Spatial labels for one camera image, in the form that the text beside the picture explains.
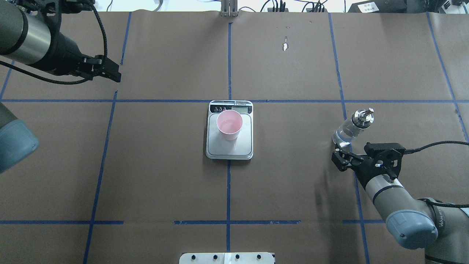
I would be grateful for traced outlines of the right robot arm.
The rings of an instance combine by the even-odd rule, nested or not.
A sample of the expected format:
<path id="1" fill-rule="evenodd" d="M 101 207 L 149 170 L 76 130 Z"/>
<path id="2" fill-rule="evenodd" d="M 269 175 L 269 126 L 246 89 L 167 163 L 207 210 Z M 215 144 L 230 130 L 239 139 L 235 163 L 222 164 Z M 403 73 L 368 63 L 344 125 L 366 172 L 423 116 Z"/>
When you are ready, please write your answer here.
<path id="1" fill-rule="evenodd" d="M 413 198 L 398 180 L 402 157 L 412 152 L 397 143 L 367 144 L 365 154 L 335 147 L 331 159 L 339 171 L 355 172 L 401 247 L 424 249 L 427 264 L 467 264 L 468 205 Z"/>

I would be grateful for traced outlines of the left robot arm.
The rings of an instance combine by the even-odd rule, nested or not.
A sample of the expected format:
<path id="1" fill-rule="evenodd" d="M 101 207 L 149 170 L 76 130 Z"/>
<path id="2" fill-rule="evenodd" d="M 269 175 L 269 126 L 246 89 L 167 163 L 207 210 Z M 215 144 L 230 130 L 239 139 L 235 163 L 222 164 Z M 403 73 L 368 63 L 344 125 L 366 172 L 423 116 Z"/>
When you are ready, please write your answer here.
<path id="1" fill-rule="evenodd" d="M 63 14 L 94 13 L 103 38 L 103 54 L 83 54 L 77 43 L 60 31 Z M 31 73 L 11 63 L 1 65 L 57 85 L 78 85 L 104 77 L 119 83 L 119 65 L 108 58 L 107 35 L 94 0 L 2 0 L 1 56 L 55 76 L 80 77 L 58 81 Z"/>

